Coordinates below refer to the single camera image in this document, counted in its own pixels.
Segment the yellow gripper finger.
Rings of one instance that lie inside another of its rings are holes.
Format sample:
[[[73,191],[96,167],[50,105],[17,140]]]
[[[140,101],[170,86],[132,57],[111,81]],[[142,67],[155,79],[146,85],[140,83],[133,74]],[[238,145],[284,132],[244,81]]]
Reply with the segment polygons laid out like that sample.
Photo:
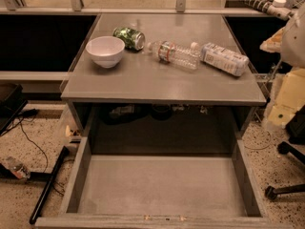
[[[267,119],[276,126],[284,127],[305,105],[305,69],[296,69],[283,77]]]
[[[279,29],[274,35],[263,41],[259,48],[264,52],[280,52],[283,32],[283,28]]]

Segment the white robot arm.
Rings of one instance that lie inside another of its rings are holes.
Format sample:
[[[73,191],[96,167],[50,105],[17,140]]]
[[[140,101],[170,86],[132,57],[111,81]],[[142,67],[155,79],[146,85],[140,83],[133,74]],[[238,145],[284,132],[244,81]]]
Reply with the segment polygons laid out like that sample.
[[[267,119],[284,127],[305,105],[305,4],[289,19],[286,26],[259,47],[264,52],[279,52],[281,61],[292,69],[283,81]]]

